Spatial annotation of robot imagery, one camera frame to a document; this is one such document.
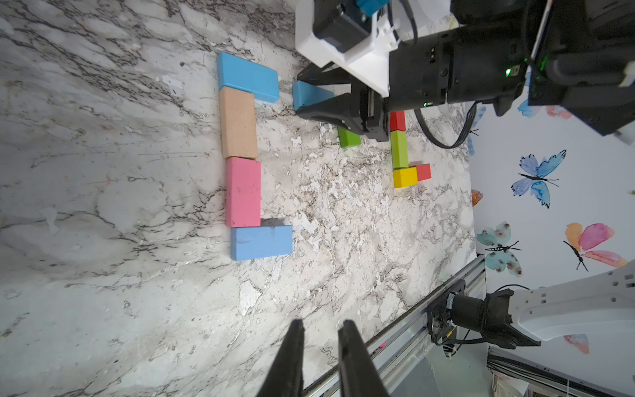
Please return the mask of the lime green block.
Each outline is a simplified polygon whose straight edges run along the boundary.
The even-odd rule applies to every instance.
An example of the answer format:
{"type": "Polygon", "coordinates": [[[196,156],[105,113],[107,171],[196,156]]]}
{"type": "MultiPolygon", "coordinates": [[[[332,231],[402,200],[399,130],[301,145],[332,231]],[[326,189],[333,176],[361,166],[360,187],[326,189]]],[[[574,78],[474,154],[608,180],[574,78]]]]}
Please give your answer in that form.
{"type": "Polygon", "coordinates": [[[406,169],[409,166],[407,136],[403,131],[390,134],[392,165],[394,170],[406,169]]]}

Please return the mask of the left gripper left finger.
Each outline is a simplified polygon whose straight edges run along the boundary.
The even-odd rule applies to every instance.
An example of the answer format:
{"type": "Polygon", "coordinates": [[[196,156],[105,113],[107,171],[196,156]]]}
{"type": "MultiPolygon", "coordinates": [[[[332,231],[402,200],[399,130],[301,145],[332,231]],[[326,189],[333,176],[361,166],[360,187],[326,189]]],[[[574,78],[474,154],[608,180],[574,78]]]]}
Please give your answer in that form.
{"type": "Polygon", "coordinates": [[[304,324],[291,322],[258,397],[299,397],[304,390],[304,324]]]}

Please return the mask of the pink block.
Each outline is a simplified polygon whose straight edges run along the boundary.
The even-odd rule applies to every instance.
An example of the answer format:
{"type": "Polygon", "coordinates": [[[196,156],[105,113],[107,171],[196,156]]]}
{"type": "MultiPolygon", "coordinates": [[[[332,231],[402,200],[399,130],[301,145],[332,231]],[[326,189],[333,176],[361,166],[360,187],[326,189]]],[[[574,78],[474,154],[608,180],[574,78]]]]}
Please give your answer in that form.
{"type": "Polygon", "coordinates": [[[229,157],[226,165],[226,225],[230,228],[261,226],[261,163],[229,157]]]}

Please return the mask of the red block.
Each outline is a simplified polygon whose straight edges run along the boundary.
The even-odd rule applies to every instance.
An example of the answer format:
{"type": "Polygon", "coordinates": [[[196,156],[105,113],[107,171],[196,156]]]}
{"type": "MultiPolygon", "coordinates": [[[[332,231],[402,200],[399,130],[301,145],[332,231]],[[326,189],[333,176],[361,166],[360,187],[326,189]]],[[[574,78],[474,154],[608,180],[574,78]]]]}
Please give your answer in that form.
{"type": "Polygon", "coordinates": [[[416,165],[415,170],[417,172],[419,182],[430,180],[432,178],[432,169],[430,164],[416,165]]]}
{"type": "Polygon", "coordinates": [[[404,111],[392,112],[390,114],[390,131],[391,132],[406,132],[407,122],[404,111]]]}

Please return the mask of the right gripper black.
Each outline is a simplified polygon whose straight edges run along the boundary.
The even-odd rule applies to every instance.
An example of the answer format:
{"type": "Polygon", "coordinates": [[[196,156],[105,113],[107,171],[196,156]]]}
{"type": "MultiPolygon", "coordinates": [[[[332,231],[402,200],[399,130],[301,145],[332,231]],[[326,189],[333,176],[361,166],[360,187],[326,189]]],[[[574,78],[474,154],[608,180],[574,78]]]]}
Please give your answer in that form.
{"type": "MultiPolygon", "coordinates": [[[[464,142],[479,104],[492,105],[498,116],[511,109],[523,92],[527,67],[519,19],[461,26],[421,37],[415,45],[391,52],[390,95],[377,104],[380,112],[414,111],[425,137],[436,142],[422,110],[470,102],[457,138],[464,142]]],[[[296,79],[313,86],[350,84],[353,80],[334,63],[323,67],[310,64],[296,79]]],[[[357,135],[369,133],[359,95],[341,94],[304,106],[296,114],[357,135]]]]}

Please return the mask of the natural wood block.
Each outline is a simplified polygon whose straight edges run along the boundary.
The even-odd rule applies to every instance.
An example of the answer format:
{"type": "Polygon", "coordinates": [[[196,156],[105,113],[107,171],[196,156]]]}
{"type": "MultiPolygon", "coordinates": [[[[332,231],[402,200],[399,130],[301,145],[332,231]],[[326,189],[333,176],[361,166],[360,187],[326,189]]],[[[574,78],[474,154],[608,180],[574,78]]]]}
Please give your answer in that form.
{"type": "Polygon", "coordinates": [[[220,119],[223,157],[258,157],[255,96],[223,87],[220,90],[220,119]]]}

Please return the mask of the yellow block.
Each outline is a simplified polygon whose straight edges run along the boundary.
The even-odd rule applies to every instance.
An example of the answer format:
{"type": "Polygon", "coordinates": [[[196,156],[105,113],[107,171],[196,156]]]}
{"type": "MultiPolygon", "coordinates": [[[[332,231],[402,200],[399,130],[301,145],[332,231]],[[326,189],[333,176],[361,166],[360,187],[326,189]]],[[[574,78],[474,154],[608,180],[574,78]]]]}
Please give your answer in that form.
{"type": "Polygon", "coordinates": [[[418,171],[416,167],[397,169],[393,171],[394,187],[402,189],[418,183],[418,171]]]}

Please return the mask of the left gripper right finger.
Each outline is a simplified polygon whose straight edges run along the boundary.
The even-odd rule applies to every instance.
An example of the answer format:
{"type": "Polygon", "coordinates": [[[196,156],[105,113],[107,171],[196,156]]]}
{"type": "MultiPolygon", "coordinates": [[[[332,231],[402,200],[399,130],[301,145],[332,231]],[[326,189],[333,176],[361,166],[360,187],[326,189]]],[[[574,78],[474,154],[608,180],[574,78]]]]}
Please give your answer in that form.
{"type": "Polygon", "coordinates": [[[352,320],[338,330],[338,372],[341,396],[390,396],[352,320]]]}

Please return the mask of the light blue block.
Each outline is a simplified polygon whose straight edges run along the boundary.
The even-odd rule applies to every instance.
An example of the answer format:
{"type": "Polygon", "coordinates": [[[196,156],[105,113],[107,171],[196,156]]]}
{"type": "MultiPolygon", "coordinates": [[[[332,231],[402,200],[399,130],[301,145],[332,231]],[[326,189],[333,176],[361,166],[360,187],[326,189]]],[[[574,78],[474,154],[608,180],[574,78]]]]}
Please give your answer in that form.
{"type": "Polygon", "coordinates": [[[231,229],[231,259],[234,261],[285,256],[293,251],[292,226],[231,229]]]}
{"type": "Polygon", "coordinates": [[[255,99],[274,104],[279,100],[278,73],[268,67],[228,53],[217,57],[219,87],[248,92],[255,99]]]}

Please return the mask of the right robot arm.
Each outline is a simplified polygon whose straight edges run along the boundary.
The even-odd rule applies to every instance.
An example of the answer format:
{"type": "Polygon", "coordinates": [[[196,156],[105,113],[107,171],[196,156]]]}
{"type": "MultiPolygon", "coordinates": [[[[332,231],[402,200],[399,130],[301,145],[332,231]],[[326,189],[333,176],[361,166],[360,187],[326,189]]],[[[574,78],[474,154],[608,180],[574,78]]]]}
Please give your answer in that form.
{"type": "MultiPolygon", "coordinates": [[[[294,86],[304,119],[377,142],[395,143],[402,111],[469,103],[464,143],[480,104],[498,116],[526,94],[556,105],[599,134],[634,121],[634,4],[631,1],[453,1],[457,28],[423,36],[403,2],[400,32],[389,1],[302,1],[295,45],[309,60],[294,86]]],[[[607,226],[569,226],[565,243],[580,261],[610,265],[598,276],[547,287],[501,287],[484,299],[458,281],[426,307],[428,335],[456,343],[456,329],[498,347],[537,347],[555,337],[634,326],[634,265],[598,251],[607,226]]]]}

